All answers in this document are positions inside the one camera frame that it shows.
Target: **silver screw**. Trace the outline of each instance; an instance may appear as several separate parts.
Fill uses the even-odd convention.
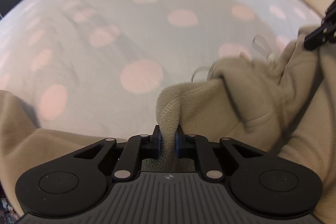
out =
[[[211,179],[219,179],[223,176],[223,173],[217,170],[211,170],[207,172],[207,177]]]
[[[131,175],[131,172],[127,170],[118,170],[114,172],[114,176],[118,179],[126,179]]]

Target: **polka dot bedsheet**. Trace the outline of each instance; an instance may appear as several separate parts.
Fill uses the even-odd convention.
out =
[[[23,0],[0,22],[0,89],[43,128],[150,134],[163,88],[220,57],[279,56],[320,20],[300,0]]]

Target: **circular cap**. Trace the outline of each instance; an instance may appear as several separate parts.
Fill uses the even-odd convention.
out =
[[[40,180],[41,189],[49,194],[64,194],[75,189],[77,185],[77,176],[68,172],[50,173]]]
[[[118,179],[126,179],[131,175],[127,170],[118,170],[114,173],[114,176]]]
[[[291,191],[299,184],[294,174],[284,170],[266,171],[260,175],[259,181],[265,188],[276,192]]]
[[[207,177],[211,179],[219,179],[223,176],[223,173],[217,170],[211,170],[207,172]]]

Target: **gray bedsheet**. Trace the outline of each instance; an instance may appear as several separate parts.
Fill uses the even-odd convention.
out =
[[[300,0],[24,0],[0,22],[0,89],[44,128],[150,134],[164,87],[220,57],[279,56],[319,22]]]

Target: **mattress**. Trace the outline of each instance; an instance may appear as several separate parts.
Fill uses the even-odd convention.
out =
[[[43,128],[151,134],[163,88],[222,57],[278,57],[320,20],[301,0],[23,0],[0,22],[0,89]]]

